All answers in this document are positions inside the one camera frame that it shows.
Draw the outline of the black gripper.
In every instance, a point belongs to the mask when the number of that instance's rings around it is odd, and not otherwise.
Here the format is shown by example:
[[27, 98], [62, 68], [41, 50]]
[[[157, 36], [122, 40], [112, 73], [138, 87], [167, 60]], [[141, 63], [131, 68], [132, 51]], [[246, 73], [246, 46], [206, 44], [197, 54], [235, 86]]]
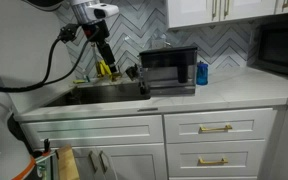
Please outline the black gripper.
[[[93, 24], [83, 24], [82, 29], [86, 37], [94, 42], [98, 48], [105, 63], [109, 66], [112, 73], [117, 72], [117, 67], [115, 64], [115, 58], [112, 53], [110, 45], [106, 42], [106, 39], [110, 36], [107, 24], [105, 20]], [[129, 66], [126, 69], [126, 74], [131, 80], [138, 78], [138, 67]]]

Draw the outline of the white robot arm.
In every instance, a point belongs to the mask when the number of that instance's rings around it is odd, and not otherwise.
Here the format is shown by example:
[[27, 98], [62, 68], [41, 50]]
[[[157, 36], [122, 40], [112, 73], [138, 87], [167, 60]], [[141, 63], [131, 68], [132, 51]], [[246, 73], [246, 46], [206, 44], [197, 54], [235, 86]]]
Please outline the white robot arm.
[[[43, 11], [55, 11], [64, 0], [24, 0]], [[87, 38], [94, 36], [94, 42], [105, 63], [112, 73], [117, 72], [115, 58], [106, 42], [110, 36], [105, 18], [117, 15], [119, 8], [116, 5], [101, 3], [100, 0], [68, 0], [70, 7], [82, 27]]]

